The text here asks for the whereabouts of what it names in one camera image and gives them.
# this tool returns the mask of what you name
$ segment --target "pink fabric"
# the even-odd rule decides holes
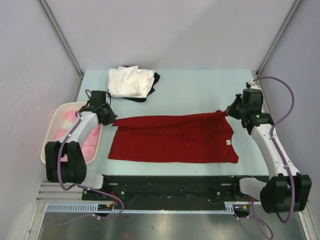
[[[65,111],[63,113],[63,116],[68,119],[71,122],[75,122],[77,117],[76,117],[76,111],[77,110],[69,110],[69,111]],[[98,144],[98,138],[99,138],[99,133],[100,133],[100,128],[101,125],[97,125],[89,134],[89,136],[87,137],[87,139],[85,140],[81,150],[82,150],[82,154],[84,157],[84,161],[87,163],[89,161],[92,160],[92,158],[94,157],[95,153],[96,153],[96,149],[97,149],[97,144]],[[67,129],[61,129],[59,130],[54,138],[54,141],[59,140],[68,130]],[[68,161],[68,157],[64,156],[63,158],[61,158],[61,161],[63,162],[67,162]]]

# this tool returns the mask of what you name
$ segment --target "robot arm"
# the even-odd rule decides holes
[[[113,123],[117,117],[106,102],[107,92],[92,91],[91,97],[79,112],[74,124],[58,141],[45,145],[46,177],[49,182],[58,183],[58,158],[67,155],[67,162],[61,162],[60,171],[63,183],[81,184],[93,189],[103,185],[103,175],[87,169],[81,147],[90,132],[98,125]]]
[[[311,189],[311,179],[308,175],[301,175],[286,154],[276,130],[273,137],[270,133],[274,121],[268,113],[262,112],[263,95],[254,83],[248,84],[242,94],[236,99],[226,112],[230,117],[241,119],[241,124],[258,145],[269,172],[269,182],[265,183],[256,178],[247,177],[240,180],[240,191],[261,201],[267,213],[288,212],[291,205],[291,185],[287,166],[293,176],[295,203],[294,211],[302,211],[307,203]],[[276,141],[283,154],[287,166],[284,164],[272,138]]]

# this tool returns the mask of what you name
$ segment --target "table surface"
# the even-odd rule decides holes
[[[225,110],[235,94],[242,93],[253,78],[249,69],[156,69],[161,75],[155,92],[146,102],[112,98],[111,108],[118,119],[151,115],[188,115]],[[84,74],[77,98],[88,100],[85,90],[107,90],[108,71],[88,70]],[[154,163],[108,159],[117,127],[102,126],[96,159],[88,165],[91,171],[118,176],[233,176],[268,175],[268,169],[257,144],[242,128],[240,120],[226,117],[232,127],[232,146],[238,163]]]

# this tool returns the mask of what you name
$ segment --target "white basket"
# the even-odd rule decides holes
[[[57,132],[61,129],[69,129],[72,126],[72,122],[66,119],[63,115],[64,112],[69,111],[69,110],[79,110],[82,106],[86,105],[86,102],[70,102],[63,104],[59,106],[52,117],[48,132],[46,133],[45,140],[42,146],[41,150],[41,161],[46,164],[46,155],[45,155],[45,146],[47,142],[53,142],[55,140],[55,137],[57,135]],[[92,163],[96,156],[97,156],[97,151],[100,143],[100,137],[101,137],[101,132],[102,129],[100,129],[99,137],[98,137],[98,142],[96,144],[96,149],[93,158],[86,162],[88,165],[89,163]]]

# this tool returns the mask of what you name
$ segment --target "folded white garment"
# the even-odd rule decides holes
[[[138,66],[111,68],[108,91],[115,98],[146,98],[154,83],[154,74]]]

